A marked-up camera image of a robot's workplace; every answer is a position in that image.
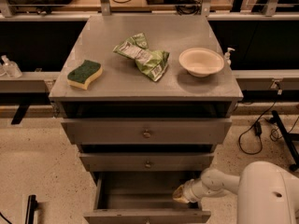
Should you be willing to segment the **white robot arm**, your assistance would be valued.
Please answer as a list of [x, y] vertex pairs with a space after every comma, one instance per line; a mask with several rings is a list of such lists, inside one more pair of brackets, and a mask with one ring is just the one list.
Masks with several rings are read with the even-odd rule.
[[179, 203], [198, 203], [205, 197], [237, 196], [237, 224], [298, 224], [299, 177], [281, 167], [256, 161], [241, 175], [207, 168], [173, 193]]

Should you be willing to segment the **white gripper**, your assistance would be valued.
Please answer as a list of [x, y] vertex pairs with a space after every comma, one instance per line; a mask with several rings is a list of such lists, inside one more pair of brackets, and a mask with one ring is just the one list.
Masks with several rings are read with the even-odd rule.
[[173, 193], [173, 200], [178, 203], [197, 203], [206, 194], [206, 186], [201, 179], [191, 179], [184, 186], [180, 185]]

